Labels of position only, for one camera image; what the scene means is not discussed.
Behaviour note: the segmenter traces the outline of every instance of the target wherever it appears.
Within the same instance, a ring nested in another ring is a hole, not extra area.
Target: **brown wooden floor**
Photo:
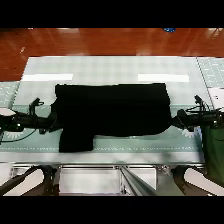
[[[224,57],[224,29],[0,29],[0,81],[20,80],[30,56],[53,55]]]

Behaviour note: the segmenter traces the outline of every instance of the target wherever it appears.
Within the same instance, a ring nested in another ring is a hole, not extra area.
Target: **green cloth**
[[[203,127],[202,142],[208,176],[224,184],[224,127]]]

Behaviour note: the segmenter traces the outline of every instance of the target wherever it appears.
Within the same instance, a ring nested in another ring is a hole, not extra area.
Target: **black garment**
[[[154,135],[170,127],[166,85],[56,85],[51,105],[64,123],[60,152],[90,151],[95,135]]]

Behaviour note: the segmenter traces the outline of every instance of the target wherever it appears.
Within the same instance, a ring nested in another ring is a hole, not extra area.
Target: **blue object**
[[[163,28],[163,30],[171,33],[171,32],[174,32],[176,28]]]

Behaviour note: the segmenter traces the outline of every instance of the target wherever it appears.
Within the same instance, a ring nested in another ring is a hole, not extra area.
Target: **folded black fabric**
[[[95,135],[154,135],[170,127],[163,83],[113,86],[56,85],[51,105],[64,123],[60,152],[90,151]]]

